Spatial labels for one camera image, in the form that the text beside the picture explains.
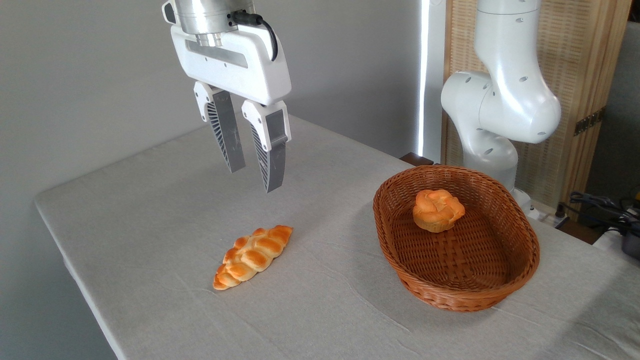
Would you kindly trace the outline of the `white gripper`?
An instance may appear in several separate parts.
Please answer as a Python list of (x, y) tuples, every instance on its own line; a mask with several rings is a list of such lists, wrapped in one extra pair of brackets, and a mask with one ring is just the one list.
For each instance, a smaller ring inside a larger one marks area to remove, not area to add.
[(200, 116), (212, 128), (229, 171), (246, 166), (232, 93), (247, 98), (242, 114), (251, 126), (265, 191), (281, 187), (286, 143), (291, 141), (288, 109), (281, 101), (291, 92), (284, 51), (271, 60), (271, 38), (263, 27), (238, 25), (220, 34), (217, 47), (199, 44), (179, 25), (172, 25), (170, 32), (182, 69), (197, 80), (194, 95)]

